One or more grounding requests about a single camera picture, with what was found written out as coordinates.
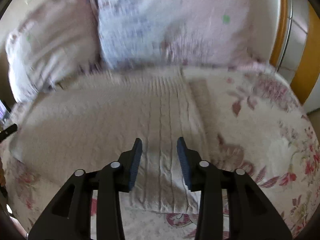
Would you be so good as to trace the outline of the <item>beige cable-knit sweater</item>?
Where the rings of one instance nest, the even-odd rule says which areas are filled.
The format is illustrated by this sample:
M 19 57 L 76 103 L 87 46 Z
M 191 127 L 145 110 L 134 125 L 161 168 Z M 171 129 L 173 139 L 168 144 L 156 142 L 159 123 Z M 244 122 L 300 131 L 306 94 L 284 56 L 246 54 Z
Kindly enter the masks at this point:
M 181 71 L 102 73 L 41 94 L 9 145 L 10 153 L 53 182 L 75 170 L 102 169 L 142 140 L 132 191 L 121 203 L 160 213 L 197 213 L 200 194 L 187 189 L 178 138 L 208 158 L 203 123 Z

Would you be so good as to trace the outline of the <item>dark monitor screen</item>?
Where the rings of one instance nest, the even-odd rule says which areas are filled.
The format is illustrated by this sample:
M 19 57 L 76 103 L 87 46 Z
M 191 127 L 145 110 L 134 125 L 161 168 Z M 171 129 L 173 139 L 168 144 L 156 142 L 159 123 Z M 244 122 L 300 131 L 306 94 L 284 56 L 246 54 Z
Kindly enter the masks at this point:
M 2 100 L 0 100 L 0 123 L 1 129 L 4 128 L 5 123 L 10 118 L 11 108 Z

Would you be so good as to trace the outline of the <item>floral bed quilt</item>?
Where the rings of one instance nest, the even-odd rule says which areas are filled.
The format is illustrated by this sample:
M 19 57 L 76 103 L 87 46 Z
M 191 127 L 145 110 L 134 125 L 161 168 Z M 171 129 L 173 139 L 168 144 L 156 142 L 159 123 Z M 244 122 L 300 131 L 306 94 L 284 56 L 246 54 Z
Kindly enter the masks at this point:
M 319 142 L 289 85 L 273 72 L 176 69 L 189 85 L 203 123 L 208 146 L 204 160 L 226 171 L 246 171 L 292 236 L 298 236 L 319 205 Z M 18 131 L 36 100 L 13 108 L 10 123 Z M 18 131 L 1 143 L 1 173 L 13 214 L 29 231 L 63 183 L 40 175 L 10 153 Z M 193 239 L 198 213 L 160 213 L 121 203 L 127 239 Z

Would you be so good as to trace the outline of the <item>left floral pink pillow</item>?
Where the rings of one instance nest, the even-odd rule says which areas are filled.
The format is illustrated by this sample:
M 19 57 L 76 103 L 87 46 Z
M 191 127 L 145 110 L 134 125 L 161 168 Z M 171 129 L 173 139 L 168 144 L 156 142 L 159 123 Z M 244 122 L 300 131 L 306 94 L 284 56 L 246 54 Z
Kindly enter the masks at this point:
M 91 0 L 45 0 L 5 43 L 15 101 L 31 101 L 61 80 L 99 70 L 97 21 Z

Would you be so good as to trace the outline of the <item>floral pink pillow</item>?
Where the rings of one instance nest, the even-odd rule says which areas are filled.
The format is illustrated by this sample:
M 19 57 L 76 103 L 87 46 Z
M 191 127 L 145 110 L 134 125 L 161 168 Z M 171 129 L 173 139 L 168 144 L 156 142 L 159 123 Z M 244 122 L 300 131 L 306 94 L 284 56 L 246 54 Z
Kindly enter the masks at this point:
M 15 101 L 31 101 L 61 80 L 99 70 L 97 21 L 91 0 L 45 0 L 5 43 Z
M 111 69 L 270 59 L 279 0 L 91 0 Z

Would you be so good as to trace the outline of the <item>right floral pink pillow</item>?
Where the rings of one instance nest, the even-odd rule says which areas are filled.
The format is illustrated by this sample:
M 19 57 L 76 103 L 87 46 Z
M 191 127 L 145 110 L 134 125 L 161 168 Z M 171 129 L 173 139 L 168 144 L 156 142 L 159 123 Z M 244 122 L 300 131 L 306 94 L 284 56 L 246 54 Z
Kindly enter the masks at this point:
M 111 69 L 270 59 L 279 0 L 91 0 Z

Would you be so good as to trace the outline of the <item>wooden headboard frame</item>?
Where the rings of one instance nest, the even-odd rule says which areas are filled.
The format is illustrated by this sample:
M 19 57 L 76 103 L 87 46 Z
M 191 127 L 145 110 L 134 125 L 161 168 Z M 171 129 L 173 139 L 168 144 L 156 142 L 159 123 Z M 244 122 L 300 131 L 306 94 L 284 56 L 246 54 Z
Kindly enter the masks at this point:
M 308 0 L 279 0 L 270 57 L 306 111 L 319 107 L 319 16 Z

